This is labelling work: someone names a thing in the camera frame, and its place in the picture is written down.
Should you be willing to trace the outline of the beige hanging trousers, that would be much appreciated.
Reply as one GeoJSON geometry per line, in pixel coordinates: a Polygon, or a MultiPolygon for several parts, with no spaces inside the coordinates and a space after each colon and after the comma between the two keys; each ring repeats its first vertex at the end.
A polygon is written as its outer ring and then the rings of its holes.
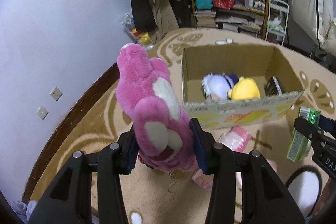
{"type": "Polygon", "coordinates": [[[156,28],[150,32],[154,44],[159,42],[168,32],[179,28],[170,0],[150,0],[156,28]]]}

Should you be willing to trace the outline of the pink wrapped plush packet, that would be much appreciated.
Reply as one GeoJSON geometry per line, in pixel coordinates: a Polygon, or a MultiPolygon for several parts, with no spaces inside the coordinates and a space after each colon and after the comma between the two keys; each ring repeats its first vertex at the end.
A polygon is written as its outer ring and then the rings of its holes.
{"type": "Polygon", "coordinates": [[[232,151],[244,152],[251,137],[251,134],[245,128],[234,126],[229,132],[223,133],[217,142],[222,143],[232,151]]]}

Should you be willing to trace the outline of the upper wall socket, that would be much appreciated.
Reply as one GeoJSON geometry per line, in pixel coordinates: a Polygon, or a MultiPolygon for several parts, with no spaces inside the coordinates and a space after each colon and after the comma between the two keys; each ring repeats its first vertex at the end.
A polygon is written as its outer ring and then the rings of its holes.
{"type": "Polygon", "coordinates": [[[60,91],[58,87],[54,87],[50,92],[50,96],[55,100],[58,101],[63,93],[60,91]]]}

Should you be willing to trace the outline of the lower wall socket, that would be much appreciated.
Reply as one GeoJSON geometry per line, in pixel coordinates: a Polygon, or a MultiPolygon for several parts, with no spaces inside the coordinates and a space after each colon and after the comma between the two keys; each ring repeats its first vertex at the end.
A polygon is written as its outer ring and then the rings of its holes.
{"type": "Polygon", "coordinates": [[[37,115],[39,118],[41,118],[42,120],[44,120],[46,118],[46,116],[48,115],[48,111],[43,107],[40,106],[37,110],[37,115]]]}

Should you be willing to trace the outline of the open cardboard box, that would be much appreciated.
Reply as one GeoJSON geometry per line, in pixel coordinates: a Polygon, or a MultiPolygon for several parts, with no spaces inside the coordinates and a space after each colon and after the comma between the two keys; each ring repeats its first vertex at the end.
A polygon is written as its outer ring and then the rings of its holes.
{"type": "Polygon", "coordinates": [[[205,128],[278,120],[304,90],[276,46],[209,45],[182,53],[183,107],[205,128]]]}

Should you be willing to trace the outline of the black white fluffy slipper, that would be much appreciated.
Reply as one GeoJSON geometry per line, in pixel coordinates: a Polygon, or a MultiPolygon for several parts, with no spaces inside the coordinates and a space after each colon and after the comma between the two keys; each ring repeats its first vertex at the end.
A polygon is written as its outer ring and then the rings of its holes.
{"type": "Polygon", "coordinates": [[[310,218],[322,192],[322,177],[319,170],[304,165],[296,170],[285,183],[289,193],[305,218],[310,218]]]}

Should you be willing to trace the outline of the pink strawberry bear plush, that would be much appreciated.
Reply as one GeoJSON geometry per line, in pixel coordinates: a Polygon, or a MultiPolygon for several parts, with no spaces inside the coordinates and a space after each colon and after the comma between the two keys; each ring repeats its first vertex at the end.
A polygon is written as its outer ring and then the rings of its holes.
{"type": "Polygon", "coordinates": [[[116,98],[133,121],[139,160],[166,172],[193,169],[196,158],[190,118],[175,96],[167,63],[129,43],[120,49],[117,66],[116,98]]]}

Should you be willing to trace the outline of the black card pack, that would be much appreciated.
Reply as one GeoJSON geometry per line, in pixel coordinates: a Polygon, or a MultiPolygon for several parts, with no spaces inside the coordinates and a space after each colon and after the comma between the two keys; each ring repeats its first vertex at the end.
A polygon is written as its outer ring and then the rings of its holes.
{"type": "Polygon", "coordinates": [[[277,96],[282,94],[280,83],[276,76],[272,76],[264,86],[266,96],[277,96]]]}

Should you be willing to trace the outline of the pink swirl roll pillow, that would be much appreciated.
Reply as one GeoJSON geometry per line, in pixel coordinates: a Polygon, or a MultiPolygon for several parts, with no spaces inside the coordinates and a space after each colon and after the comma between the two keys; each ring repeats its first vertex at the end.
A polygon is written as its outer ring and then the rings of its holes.
{"type": "MultiPolygon", "coordinates": [[[[213,187],[214,175],[213,174],[205,175],[203,171],[199,169],[194,173],[192,180],[202,189],[210,192],[213,187]]],[[[236,185],[238,186],[239,190],[242,190],[242,173],[241,172],[236,172],[236,185]]]]}

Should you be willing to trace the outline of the stack of books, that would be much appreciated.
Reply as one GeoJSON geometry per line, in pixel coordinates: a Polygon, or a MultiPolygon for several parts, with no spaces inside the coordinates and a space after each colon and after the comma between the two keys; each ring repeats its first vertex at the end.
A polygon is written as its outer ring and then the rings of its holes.
{"type": "Polygon", "coordinates": [[[196,10],[197,28],[217,28],[216,13],[215,10],[196,10]]]}

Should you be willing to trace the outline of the white-haired plush doll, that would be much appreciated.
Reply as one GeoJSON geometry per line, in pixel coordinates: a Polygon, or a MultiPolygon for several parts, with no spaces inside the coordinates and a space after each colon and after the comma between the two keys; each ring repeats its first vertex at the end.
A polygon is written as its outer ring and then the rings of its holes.
{"type": "Polygon", "coordinates": [[[201,87],[208,101],[226,101],[228,92],[238,82],[237,75],[208,74],[203,77],[201,87]]]}

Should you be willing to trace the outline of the wall socket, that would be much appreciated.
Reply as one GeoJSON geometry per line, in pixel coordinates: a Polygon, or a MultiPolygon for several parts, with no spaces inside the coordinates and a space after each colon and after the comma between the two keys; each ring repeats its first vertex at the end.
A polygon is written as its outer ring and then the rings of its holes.
{"type": "Polygon", "coordinates": [[[48,115],[48,111],[43,107],[40,106],[37,110],[37,115],[39,118],[41,118],[42,120],[44,120],[46,118],[46,116],[48,115]]]}
{"type": "Polygon", "coordinates": [[[50,92],[50,96],[55,100],[58,101],[63,93],[60,91],[58,87],[54,87],[50,92]]]}

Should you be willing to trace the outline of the yellow plush toy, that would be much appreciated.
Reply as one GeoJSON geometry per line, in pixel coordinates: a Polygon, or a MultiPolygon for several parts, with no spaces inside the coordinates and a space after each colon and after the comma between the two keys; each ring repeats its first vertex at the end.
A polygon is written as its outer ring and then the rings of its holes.
{"type": "Polygon", "coordinates": [[[256,81],[249,77],[240,77],[238,82],[227,93],[231,100],[241,101],[260,98],[260,90],[256,81]]]}

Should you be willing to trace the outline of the green tissue pack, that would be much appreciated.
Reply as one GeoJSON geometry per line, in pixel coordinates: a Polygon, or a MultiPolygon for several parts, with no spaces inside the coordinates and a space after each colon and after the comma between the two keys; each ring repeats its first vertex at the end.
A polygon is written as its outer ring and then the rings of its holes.
{"type": "MultiPolygon", "coordinates": [[[[302,117],[313,125],[318,125],[320,116],[321,112],[319,110],[303,106],[299,108],[298,117],[302,117]]],[[[294,129],[286,158],[292,162],[301,161],[308,156],[310,149],[311,141],[302,135],[302,133],[294,129]]]]}

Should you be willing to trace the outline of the plastic bag with toys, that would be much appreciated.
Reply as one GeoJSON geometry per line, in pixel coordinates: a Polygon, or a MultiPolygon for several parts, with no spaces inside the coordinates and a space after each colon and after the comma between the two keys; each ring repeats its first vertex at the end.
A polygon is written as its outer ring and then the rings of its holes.
{"type": "Polygon", "coordinates": [[[131,14],[126,13],[121,19],[121,24],[136,44],[142,45],[147,50],[153,48],[154,44],[149,33],[135,28],[135,23],[131,14]]]}

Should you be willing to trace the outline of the white metal cart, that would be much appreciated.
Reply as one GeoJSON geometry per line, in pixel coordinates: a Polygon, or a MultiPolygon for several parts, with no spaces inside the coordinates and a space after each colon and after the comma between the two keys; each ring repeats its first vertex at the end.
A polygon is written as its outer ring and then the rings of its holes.
{"type": "Polygon", "coordinates": [[[282,0],[269,0],[265,40],[284,45],[288,26],[289,5],[282,0]]]}

